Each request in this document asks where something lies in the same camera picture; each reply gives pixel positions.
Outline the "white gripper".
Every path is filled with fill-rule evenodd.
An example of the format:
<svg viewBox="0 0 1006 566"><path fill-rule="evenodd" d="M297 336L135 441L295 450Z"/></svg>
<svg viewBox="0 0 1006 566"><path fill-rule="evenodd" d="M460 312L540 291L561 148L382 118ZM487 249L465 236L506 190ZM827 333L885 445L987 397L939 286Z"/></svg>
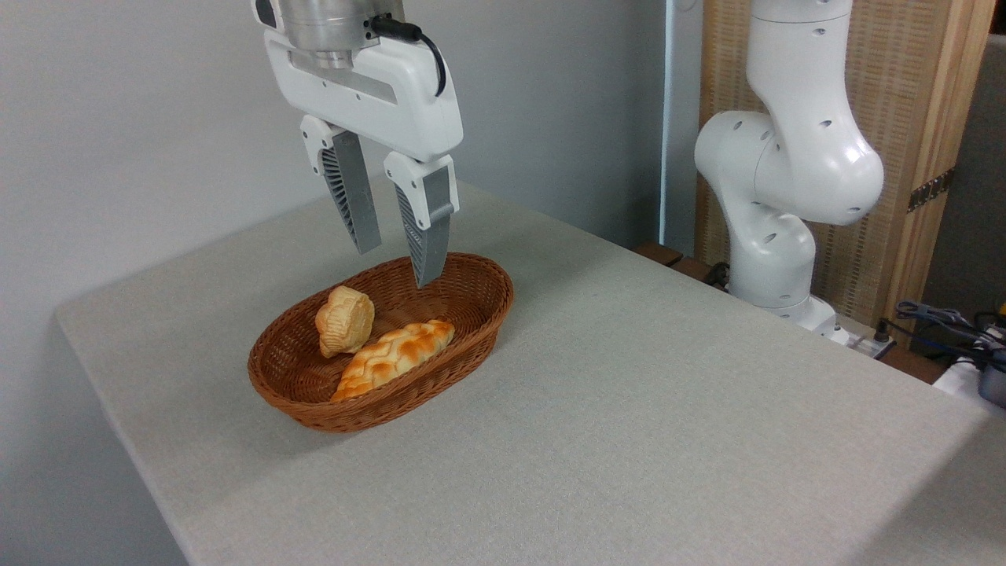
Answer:
<svg viewBox="0 0 1006 566"><path fill-rule="evenodd" d="M358 134L396 151L384 168L398 196L414 279L423 288L439 278L450 215L460 211L455 165L446 155L464 138L453 80L435 95L434 57L418 44L384 39L355 53L352 68L326 69L280 33L267 31L263 39L281 93L311 115L299 125L305 150L357 252L382 243Z"/></svg>

